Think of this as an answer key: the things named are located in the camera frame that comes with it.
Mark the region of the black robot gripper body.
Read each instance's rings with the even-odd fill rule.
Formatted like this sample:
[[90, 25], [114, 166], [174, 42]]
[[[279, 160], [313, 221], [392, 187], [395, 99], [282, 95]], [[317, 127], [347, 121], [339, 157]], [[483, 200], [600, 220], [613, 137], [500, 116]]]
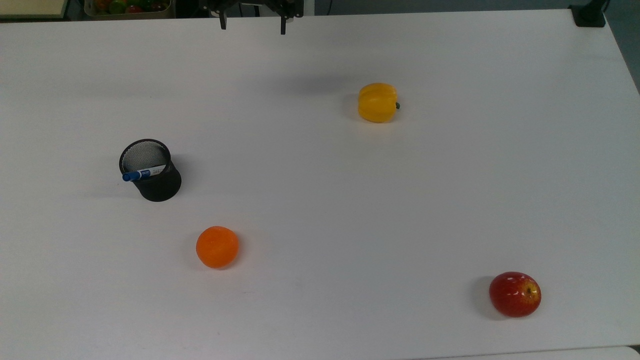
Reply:
[[225, 18], [233, 7], [246, 5], [266, 7], [285, 19], [304, 16], [304, 0], [199, 0], [199, 9], [208, 11], [214, 18]]

